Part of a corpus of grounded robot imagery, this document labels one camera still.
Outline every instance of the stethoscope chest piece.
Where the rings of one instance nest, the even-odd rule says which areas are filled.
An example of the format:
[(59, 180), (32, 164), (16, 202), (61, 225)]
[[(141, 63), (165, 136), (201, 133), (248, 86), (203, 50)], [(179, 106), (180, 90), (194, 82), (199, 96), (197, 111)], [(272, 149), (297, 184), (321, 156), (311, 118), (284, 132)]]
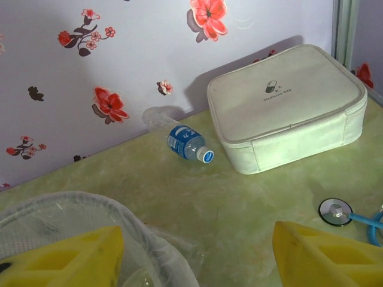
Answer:
[(345, 226), (352, 221), (345, 215), (352, 213), (351, 206), (340, 199), (325, 199), (319, 205), (318, 213), (323, 221), (333, 226)]

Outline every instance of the stethoscope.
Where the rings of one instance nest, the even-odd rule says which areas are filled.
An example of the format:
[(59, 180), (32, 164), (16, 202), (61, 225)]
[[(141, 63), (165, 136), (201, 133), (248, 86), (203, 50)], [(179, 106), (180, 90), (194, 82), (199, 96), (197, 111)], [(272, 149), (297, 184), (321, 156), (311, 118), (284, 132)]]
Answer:
[(367, 227), (367, 238), (372, 245), (379, 246), (381, 245), (376, 238), (378, 231), (380, 236), (383, 237), (379, 229), (383, 229), (383, 205), (378, 213), (376, 213), (372, 218), (367, 218), (358, 214), (355, 214), (351, 206), (348, 205), (345, 201), (340, 199), (326, 199), (318, 208), (319, 216), (323, 219), (324, 222), (332, 226), (345, 226), (349, 224), (353, 219), (368, 225)]

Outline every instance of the blue bottle label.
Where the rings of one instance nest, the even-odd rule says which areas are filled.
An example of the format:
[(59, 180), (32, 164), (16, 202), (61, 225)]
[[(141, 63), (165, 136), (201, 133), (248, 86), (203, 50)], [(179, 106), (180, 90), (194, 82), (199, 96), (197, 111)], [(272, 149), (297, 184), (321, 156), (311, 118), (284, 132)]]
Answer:
[(186, 158), (186, 143), (197, 136), (200, 136), (200, 134), (188, 126), (176, 126), (168, 136), (168, 147), (176, 154)]

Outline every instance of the pill icon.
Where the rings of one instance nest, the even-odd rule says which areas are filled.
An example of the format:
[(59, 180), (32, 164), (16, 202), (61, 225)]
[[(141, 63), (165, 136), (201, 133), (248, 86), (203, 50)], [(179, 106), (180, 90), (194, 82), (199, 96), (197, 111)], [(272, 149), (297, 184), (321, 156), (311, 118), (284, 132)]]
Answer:
[(267, 92), (267, 93), (273, 92), (274, 89), (275, 89), (275, 86), (276, 86), (276, 81), (275, 80), (269, 81), (268, 86), (266, 87), (265, 92)]

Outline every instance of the plastic bag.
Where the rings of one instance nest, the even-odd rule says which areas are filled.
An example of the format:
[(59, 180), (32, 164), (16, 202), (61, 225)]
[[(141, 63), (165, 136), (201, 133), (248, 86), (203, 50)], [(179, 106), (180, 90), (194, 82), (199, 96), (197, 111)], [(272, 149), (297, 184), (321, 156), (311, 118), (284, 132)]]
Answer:
[(199, 287), (180, 252), (128, 208), (81, 191), (45, 194), (1, 212), (0, 259), (110, 225), (121, 226), (124, 234), (119, 287), (133, 275), (147, 280), (145, 274), (154, 287)]

